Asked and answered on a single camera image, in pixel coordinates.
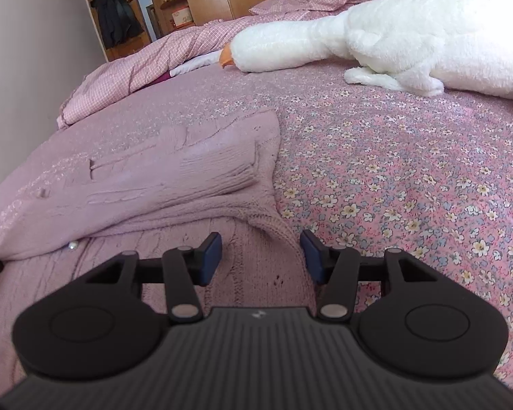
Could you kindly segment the pink knitted cardigan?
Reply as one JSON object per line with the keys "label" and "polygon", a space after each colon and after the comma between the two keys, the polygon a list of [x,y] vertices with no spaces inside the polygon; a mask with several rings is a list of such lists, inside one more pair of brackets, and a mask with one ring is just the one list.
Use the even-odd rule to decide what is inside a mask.
{"label": "pink knitted cardigan", "polygon": [[0,188],[0,394],[22,379],[11,341],[27,307],[111,256],[159,257],[217,232],[223,256],[198,294],[214,306],[313,307],[297,237],[276,208],[271,109],[158,135],[97,160],[27,163]]}

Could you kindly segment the pink floral bed sheet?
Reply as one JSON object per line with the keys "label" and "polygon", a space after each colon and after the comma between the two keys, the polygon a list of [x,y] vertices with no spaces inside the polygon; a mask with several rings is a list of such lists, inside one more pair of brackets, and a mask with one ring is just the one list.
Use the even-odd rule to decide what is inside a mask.
{"label": "pink floral bed sheet", "polygon": [[503,313],[497,377],[513,388],[513,102],[352,86],[345,65],[243,74],[209,66],[159,83],[57,132],[0,186],[5,216],[32,190],[168,125],[272,108],[281,127],[277,209],[294,233],[379,256],[400,247]]}

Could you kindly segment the white pillow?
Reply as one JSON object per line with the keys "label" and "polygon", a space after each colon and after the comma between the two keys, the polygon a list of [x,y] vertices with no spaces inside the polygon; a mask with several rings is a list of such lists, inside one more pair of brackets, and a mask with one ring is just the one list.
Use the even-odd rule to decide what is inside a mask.
{"label": "white pillow", "polygon": [[189,59],[188,61],[178,65],[178,67],[171,69],[169,71],[169,75],[171,77],[176,77],[182,74],[186,74],[196,69],[201,69],[203,67],[207,67],[213,64],[216,64],[220,60],[221,51],[215,51],[211,53],[204,54],[202,56],[197,56]]}

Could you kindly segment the pink checkered duvet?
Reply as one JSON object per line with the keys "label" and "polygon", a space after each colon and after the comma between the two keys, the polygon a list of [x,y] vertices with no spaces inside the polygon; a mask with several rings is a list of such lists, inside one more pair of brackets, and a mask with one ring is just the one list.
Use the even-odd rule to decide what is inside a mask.
{"label": "pink checkered duvet", "polygon": [[371,0],[265,0],[249,9],[248,16],[216,19],[168,34],[139,52],[107,62],[87,75],[62,104],[57,126],[66,129],[153,84],[184,62],[221,50],[249,26],[271,21],[312,21],[337,15],[367,1]]}

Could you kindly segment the black hanging jacket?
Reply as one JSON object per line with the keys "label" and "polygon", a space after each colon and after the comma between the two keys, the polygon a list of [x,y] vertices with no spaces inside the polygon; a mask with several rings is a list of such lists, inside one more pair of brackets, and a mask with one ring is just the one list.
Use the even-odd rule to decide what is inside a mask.
{"label": "black hanging jacket", "polygon": [[97,12],[105,49],[111,49],[144,32],[128,0],[91,0]]}

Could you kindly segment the white plush goose toy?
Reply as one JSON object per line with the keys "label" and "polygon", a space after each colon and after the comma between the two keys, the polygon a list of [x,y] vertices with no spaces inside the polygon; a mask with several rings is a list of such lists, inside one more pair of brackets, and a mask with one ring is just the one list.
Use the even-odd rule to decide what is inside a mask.
{"label": "white plush goose toy", "polygon": [[432,97],[456,89],[513,100],[513,0],[371,0],[313,20],[250,26],[222,50],[243,72],[355,60],[349,84]]}

